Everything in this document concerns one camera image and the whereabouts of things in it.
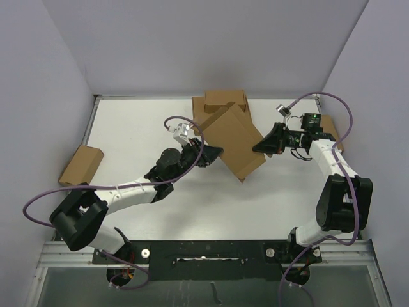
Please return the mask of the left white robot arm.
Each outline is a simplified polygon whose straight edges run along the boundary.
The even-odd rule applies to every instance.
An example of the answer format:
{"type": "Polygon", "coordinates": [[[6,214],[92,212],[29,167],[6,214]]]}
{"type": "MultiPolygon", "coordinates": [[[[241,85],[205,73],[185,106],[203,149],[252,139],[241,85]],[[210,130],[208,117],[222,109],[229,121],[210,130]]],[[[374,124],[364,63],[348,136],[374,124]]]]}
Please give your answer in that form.
{"type": "Polygon", "coordinates": [[[135,182],[113,190],[92,189],[82,184],[58,205],[49,221],[71,251],[89,246],[107,252],[116,263],[124,262],[130,254],[130,241],[119,228],[105,226],[105,217],[134,205],[163,200],[173,192],[173,183],[191,166],[205,168],[222,153],[220,147],[191,138],[181,150],[165,149],[154,167],[135,182]]]}

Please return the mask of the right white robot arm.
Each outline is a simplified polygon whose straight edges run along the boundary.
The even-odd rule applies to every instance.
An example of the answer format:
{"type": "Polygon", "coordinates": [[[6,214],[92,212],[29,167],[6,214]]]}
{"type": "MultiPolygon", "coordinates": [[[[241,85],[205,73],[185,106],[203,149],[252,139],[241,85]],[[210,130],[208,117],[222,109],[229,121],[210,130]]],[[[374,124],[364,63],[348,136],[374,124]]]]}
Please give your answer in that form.
{"type": "Polygon", "coordinates": [[[325,185],[318,200],[315,217],[296,227],[284,245],[284,254],[291,261],[299,261],[307,254],[307,246],[325,239],[351,245],[359,231],[366,227],[373,183],[352,168],[339,152],[336,140],[321,127],[321,115],[302,116],[300,131],[290,130],[285,123],[275,123],[272,130],[256,145],[254,152],[268,155],[282,154],[286,148],[302,148],[317,163],[325,185]]]}

